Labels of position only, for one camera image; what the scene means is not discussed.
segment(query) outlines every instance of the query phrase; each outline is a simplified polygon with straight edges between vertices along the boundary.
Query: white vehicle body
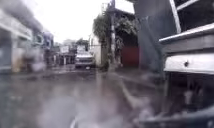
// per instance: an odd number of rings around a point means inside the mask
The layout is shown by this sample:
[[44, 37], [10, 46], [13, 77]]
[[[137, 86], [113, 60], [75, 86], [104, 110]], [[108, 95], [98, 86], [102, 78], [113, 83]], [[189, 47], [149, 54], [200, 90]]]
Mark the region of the white vehicle body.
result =
[[168, 57], [166, 72], [214, 74], [214, 53], [182, 54]]
[[75, 66], [76, 67], [91, 67], [95, 65], [94, 57], [91, 53], [87, 51], [79, 51], [76, 54], [76, 61]]

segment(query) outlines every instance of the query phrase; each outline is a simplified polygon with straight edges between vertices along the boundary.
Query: tree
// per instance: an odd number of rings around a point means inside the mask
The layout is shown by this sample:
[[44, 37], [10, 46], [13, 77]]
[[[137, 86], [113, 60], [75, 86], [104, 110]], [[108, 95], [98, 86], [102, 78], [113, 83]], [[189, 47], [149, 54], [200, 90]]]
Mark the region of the tree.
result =
[[[106, 9], [105, 13], [103, 13], [102, 15], [99, 15], [94, 20], [93, 32], [99, 38], [100, 43], [106, 46], [107, 48], [107, 50], [105, 50], [107, 52], [103, 52], [103, 54], [105, 54], [103, 58], [106, 58], [107, 54], [111, 53], [112, 57], [114, 57], [112, 59], [116, 59], [115, 58], [116, 53], [115, 51], [111, 51], [111, 47], [110, 47], [111, 46], [111, 14], [112, 14], [112, 11], [109, 6]], [[115, 30], [123, 31], [128, 35], [137, 36], [135, 20], [129, 20], [129, 18], [127, 17], [115, 17]]]
[[103, 44], [111, 43], [111, 20], [110, 14], [99, 15], [93, 23], [93, 32]]
[[77, 45], [88, 45], [88, 43], [89, 43], [88, 40], [84, 40], [82, 38], [76, 41]]

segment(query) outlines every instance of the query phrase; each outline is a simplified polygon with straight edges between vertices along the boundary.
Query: overcast sky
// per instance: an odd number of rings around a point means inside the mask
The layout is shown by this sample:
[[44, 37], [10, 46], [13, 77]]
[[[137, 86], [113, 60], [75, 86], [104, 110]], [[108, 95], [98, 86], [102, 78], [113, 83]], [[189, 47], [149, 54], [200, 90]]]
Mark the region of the overcast sky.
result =
[[[24, 0], [35, 17], [54, 34], [55, 41], [88, 39], [94, 18], [101, 13], [102, 3], [110, 0]], [[131, 4], [117, 0], [119, 8], [133, 12]]]

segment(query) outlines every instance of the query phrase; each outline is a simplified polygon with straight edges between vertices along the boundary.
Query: street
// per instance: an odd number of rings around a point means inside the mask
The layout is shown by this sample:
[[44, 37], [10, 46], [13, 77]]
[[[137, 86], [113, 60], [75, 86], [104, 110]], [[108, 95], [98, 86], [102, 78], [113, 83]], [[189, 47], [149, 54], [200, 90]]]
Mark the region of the street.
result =
[[0, 128], [133, 127], [133, 108], [117, 84], [96, 71], [0, 75]]

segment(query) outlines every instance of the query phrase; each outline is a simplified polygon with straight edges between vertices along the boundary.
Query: white car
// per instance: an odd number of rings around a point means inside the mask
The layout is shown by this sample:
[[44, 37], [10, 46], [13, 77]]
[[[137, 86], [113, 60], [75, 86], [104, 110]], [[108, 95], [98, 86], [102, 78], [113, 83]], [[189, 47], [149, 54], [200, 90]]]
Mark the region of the white car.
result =
[[87, 51], [80, 51], [76, 54], [75, 67], [94, 67], [95, 61], [91, 53]]

